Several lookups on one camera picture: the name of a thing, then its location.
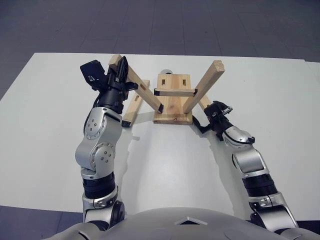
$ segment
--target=mortise slot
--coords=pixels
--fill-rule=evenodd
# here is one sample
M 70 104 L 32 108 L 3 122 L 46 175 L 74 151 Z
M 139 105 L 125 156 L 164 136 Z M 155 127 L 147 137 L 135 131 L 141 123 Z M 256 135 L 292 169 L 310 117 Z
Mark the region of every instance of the mortise slot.
M 144 91 L 146 90 L 145 86 L 143 86 L 142 83 L 140 84 L 140 87 L 141 87 Z

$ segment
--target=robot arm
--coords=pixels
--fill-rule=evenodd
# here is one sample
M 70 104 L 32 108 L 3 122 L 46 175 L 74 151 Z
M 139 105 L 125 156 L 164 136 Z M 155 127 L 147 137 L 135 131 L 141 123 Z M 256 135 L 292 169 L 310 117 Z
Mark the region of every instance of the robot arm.
M 129 90 L 137 88 L 135 83 L 127 82 L 128 68 L 125 57 L 120 60 L 117 72 L 109 68 L 107 75 L 97 60 L 80 67 L 86 82 L 99 91 L 84 123 L 83 140 L 75 151 L 83 179 L 83 221 L 104 230 L 125 217 L 124 204 L 117 200 L 114 159 L 122 133 L 123 101 Z
M 224 141 L 232 150 L 232 162 L 240 173 L 253 213 L 253 223 L 276 232 L 283 229 L 298 228 L 283 195 L 275 186 L 267 165 L 253 144 L 255 138 L 248 132 L 232 125 L 225 117 L 232 107 L 214 101 L 204 109 L 210 124 L 201 127 L 194 119 L 201 132 L 211 129 L 220 141 Z

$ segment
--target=white table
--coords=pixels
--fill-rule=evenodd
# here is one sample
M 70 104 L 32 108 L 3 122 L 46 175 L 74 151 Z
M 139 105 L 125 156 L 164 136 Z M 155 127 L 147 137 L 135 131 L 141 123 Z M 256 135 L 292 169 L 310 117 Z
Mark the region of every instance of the white table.
M 75 149 L 97 93 L 80 65 L 111 54 L 36 53 L 0 101 L 0 205 L 81 212 Z M 249 57 L 126 55 L 142 79 L 190 74 L 195 86 L 213 60 L 226 72 L 208 92 L 233 107 L 228 118 L 256 137 L 270 173 L 297 220 L 320 219 L 320 84 L 303 60 Z M 127 109 L 133 96 L 124 102 Z M 197 105 L 193 114 L 205 125 Z M 231 153 L 212 132 L 153 124 L 143 103 L 116 146 L 115 176 L 128 214 L 198 207 L 248 219 L 247 193 Z

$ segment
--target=silver robot arm segment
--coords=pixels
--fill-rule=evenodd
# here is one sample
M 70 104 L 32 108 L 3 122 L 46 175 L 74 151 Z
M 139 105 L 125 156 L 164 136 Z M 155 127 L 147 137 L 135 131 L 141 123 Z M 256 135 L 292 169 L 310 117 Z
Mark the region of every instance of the silver robot arm segment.
M 225 133 L 222 134 L 223 140 L 233 149 L 232 162 L 238 169 L 249 196 L 249 205 L 253 210 L 250 216 L 252 222 L 272 232 L 298 228 L 282 193 L 277 191 L 260 152 L 252 144 L 245 144 L 252 136 L 236 126 L 229 127 Z
M 223 102 L 214 101 L 204 109 L 210 124 L 202 127 L 196 118 L 193 122 L 202 133 L 215 131 L 220 141 L 231 147 L 233 164 L 240 173 L 248 193 L 249 205 L 253 210 L 251 221 L 272 232 L 298 228 L 282 193 L 277 190 L 269 174 L 263 157 L 253 146 L 255 138 L 231 124 L 225 117 L 231 110 L 232 107 Z
M 81 166 L 83 178 L 84 222 L 104 221 L 111 224 L 112 210 L 118 195 L 113 171 L 116 144 L 122 132 L 121 119 L 111 109 L 93 108 L 86 121 L 83 140 L 75 151 L 75 159 Z

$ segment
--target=gray floor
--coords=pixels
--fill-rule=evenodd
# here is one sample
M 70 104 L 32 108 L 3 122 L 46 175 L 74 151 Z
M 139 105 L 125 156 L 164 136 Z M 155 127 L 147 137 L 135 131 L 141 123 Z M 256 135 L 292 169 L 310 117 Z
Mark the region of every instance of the gray floor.
M 320 62 L 320 0 L 0 0 L 0 46 L 0 98 L 34 52 Z M 0 207 L 0 240 L 41 239 L 79 221 Z

